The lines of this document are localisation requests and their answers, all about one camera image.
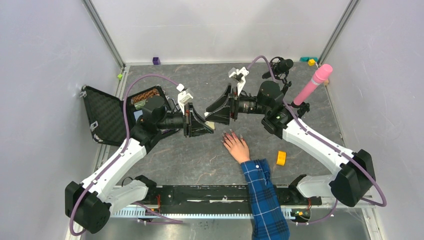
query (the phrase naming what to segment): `pink cylinder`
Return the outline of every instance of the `pink cylinder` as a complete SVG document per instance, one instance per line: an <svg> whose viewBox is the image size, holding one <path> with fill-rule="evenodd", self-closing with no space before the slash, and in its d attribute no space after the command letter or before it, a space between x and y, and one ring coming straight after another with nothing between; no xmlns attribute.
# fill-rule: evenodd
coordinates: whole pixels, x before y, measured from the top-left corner
<svg viewBox="0 0 424 240"><path fill-rule="evenodd" d="M333 68L329 64L324 64L318 68L313 74L310 81L300 91L300 93L294 98L293 103L297 106L302 104L309 95L323 82L329 79L329 76L333 72Z"/></svg>

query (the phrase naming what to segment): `pink cap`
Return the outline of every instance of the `pink cap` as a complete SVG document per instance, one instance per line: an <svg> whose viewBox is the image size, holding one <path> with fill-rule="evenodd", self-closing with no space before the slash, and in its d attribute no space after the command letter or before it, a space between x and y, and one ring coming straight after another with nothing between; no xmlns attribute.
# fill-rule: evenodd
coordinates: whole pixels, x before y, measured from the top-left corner
<svg viewBox="0 0 424 240"><path fill-rule="evenodd" d="M332 72L333 68L329 64L324 64L315 71L312 78L317 84L322 84L329 79Z"/></svg>

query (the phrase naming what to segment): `finger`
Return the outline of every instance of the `finger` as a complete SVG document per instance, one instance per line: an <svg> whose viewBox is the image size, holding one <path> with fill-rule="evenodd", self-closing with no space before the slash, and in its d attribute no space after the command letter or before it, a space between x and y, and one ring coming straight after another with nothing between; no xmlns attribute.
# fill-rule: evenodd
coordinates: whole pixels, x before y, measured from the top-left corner
<svg viewBox="0 0 424 240"><path fill-rule="evenodd" d="M230 129L229 131L231 132L231 136L234 139L234 141L239 144L240 143L240 140L237 137L236 133L232 129Z"/></svg>
<svg viewBox="0 0 424 240"><path fill-rule="evenodd" d="M243 146L245 146L246 148L248 147L248 144L246 143L245 139L243 138L241 134L240 134L240 141L241 141L241 144L243 144Z"/></svg>
<svg viewBox="0 0 424 240"><path fill-rule="evenodd" d="M236 144L236 141L234 141L234 138L230 134L225 133L225 136L233 145Z"/></svg>
<svg viewBox="0 0 424 240"><path fill-rule="evenodd" d="M228 151L230 151L230 146L226 143L226 142L224 142L224 141L222 141L222 143L224 144L224 146L225 146L225 148L228 150Z"/></svg>
<svg viewBox="0 0 424 240"><path fill-rule="evenodd" d="M233 146L233 143L227 138L225 134L222 135L223 142L226 143L230 148Z"/></svg>

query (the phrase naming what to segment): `metal corner post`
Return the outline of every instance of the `metal corner post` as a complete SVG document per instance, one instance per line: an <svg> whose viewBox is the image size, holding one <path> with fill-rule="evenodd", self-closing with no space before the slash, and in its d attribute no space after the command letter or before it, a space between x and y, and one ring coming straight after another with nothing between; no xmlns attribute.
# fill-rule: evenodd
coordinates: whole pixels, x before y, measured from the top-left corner
<svg viewBox="0 0 424 240"><path fill-rule="evenodd" d="M103 24L102 19L99 16L99 13L97 12L96 8L94 7L92 0L82 0L82 3L84 4L85 8L87 9L88 14L90 14L91 19L93 20L95 26L97 27L98 31L100 32L101 37L103 38L104 42L106 43L107 47L109 48L110 52L112 53L113 58L115 58L116 63L122 69L124 69L125 62L122 59L121 55L119 54L118 49L115 46L114 42L112 41L111 36L109 35L108 31L106 30L106 27Z"/></svg>
<svg viewBox="0 0 424 240"><path fill-rule="evenodd" d="M337 25L335 26L334 31L332 32L330 39L328 40L327 44L324 47L324 50L322 51L321 55L318 58L318 64L322 64L328 55L330 54L331 49L334 46L334 43L337 41L337 39L340 36L340 33L345 28L346 23L348 22L349 18L351 17L352 13L354 12L355 8L357 7L360 0L350 0L349 4L347 5L346 9L343 12L343 15L341 16L340 20L338 21Z"/></svg>

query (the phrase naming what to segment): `human hand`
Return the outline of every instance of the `human hand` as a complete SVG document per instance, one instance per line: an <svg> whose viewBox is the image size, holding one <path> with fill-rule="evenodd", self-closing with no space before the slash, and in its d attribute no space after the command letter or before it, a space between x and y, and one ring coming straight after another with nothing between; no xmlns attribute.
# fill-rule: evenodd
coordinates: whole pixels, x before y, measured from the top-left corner
<svg viewBox="0 0 424 240"><path fill-rule="evenodd" d="M239 163L242 164L250 160L249 147L246 144L243 136L240 135L240 139L237 137L236 133L231 130L231 134L228 134L224 131L222 135L223 140L221 142L224 144L225 148L228 150L229 154Z"/></svg>

